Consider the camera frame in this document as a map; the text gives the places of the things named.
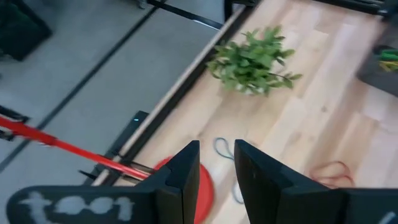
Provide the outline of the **black aluminium table frame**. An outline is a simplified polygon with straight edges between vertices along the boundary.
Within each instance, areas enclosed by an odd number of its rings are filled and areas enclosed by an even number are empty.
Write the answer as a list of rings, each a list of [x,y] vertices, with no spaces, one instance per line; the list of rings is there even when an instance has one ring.
[[[242,42],[254,29],[281,25],[295,50],[287,70],[294,88],[268,96],[224,90],[206,69],[215,45]],[[218,188],[232,184],[234,165],[213,140],[243,139],[308,176],[312,167],[342,161],[355,187],[398,187],[398,98],[356,74],[384,30],[381,20],[313,0],[262,0],[235,12],[128,139],[116,161],[153,166],[200,141],[201,162]]]

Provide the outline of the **black bulky floor object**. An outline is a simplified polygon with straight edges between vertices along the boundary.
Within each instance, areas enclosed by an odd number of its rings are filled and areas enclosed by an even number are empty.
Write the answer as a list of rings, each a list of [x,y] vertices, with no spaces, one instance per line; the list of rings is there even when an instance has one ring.
[[[24,0],[0,0],[0,58],[23,61],[52,35]]]

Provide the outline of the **red rubber band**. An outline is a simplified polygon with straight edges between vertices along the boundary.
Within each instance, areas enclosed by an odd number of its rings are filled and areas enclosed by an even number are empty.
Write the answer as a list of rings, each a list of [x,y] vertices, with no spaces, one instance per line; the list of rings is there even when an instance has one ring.
[[[342,161],[330,161],[312,167],[308,176],[331,189],[355,187],[350,168]]]

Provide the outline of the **green rubber band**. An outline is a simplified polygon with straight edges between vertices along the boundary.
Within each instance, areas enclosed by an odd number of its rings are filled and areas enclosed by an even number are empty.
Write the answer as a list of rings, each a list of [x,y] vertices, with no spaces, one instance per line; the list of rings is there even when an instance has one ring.
[[[381,61],[398,61],[398,50],[397,49],[384,49],[379,54],[379,60]]]

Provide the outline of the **yellow rubber band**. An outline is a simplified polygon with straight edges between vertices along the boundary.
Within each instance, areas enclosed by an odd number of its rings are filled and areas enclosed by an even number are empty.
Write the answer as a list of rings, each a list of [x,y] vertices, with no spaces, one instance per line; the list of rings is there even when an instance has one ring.
[[[379,66],[385,72],[398,72],[398,61],[379,61]]]

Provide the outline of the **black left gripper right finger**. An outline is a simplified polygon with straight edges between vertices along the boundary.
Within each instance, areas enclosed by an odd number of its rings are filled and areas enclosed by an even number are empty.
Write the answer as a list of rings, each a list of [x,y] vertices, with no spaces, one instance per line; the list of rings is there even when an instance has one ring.
[[[242,139],[234,163],[250,224],[398,224],[398,189],[331,189]]]

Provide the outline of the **green plant in white pot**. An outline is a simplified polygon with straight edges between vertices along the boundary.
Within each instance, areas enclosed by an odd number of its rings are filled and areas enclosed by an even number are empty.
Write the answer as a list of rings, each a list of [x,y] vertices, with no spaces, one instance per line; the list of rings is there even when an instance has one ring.
[[[285,61],[295,50],[283,47],[282,26],[266,27],[260,37],[258,32],[245,32],[241,43],[229,41],[215,46],[207,69],[227,90],[247,95],[268,96],[276,88],[292,89],[302,74],[285,71]]]

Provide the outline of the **red desk lamp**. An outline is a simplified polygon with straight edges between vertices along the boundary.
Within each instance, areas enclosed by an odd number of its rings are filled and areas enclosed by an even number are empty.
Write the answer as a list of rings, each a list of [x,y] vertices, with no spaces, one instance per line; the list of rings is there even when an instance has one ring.
[[[148,178],[150,175],[154,174],[171,158],[173,158],[170,157],[163,160],[162,165],[157,170],[155,170],[154,173],[145,173],[139,167],[134,169],[124,166],[101,155],[94,154],[90,151],[80,149],[79,147],[76,147],[65,141],[61,141],[54,136],[48,135],[46,133],[43,133],[42,131],[26,126],[21,122],[10,121],[6,118],[0,117],[0,126],[10,129],[15,135],[24,136],[25,138],[33,139],[49,146],[55,146],[68,152],[74,153],[78,156],[99,162],[100,164],[106,165],[110,168],[120,170],[128,180],[135,179],[136,185],[142,182],[144,179]],[[213,182],[208,171],[202,164],[200,164],[200,181],[198,188],[197,204],[195,209],[194,224],[202,224],[202,222],[207,218],[213,206],[214,199],[215,193]]]

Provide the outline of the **grey translucent plastic bin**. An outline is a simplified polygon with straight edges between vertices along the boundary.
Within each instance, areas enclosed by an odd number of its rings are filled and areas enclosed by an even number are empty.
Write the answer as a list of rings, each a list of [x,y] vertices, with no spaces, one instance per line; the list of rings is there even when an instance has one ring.
[[[385,72],[379,66],[379,54],[384,49],[398,50],[398,28],[388,28],[381,34],[358,70],[357,77],[368,85],[398,97],[398,72]]]

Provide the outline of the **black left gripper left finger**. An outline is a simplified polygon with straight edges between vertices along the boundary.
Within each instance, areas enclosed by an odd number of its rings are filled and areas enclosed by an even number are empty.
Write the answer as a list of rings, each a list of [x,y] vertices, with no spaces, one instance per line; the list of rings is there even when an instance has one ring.
[[[200,143],[135,186],[33,186],[7,202],[9,224],[194,224]]]

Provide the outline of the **teal rubber band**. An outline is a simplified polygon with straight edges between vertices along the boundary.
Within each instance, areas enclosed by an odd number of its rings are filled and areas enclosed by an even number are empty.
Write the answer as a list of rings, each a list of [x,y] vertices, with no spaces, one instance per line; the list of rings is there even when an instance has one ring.
[[[218,148],[219,143],[223,143],[225,152],[221,152],[221,150]],[[234,153],[229,148],[229,142],[225,138],[222,138],[222,137],[214,138],[213,149],[219,156],[221,156],[225,159],[229,159],[234,162]],[[243,199],[243,196],[242,196],[242,193],[239,188],[239,184],[238,184],[237,180],[234,181],[234,184],[231,189],[231,194],[236,203],[238,203],[240,205],[244,205],[244,199]]]

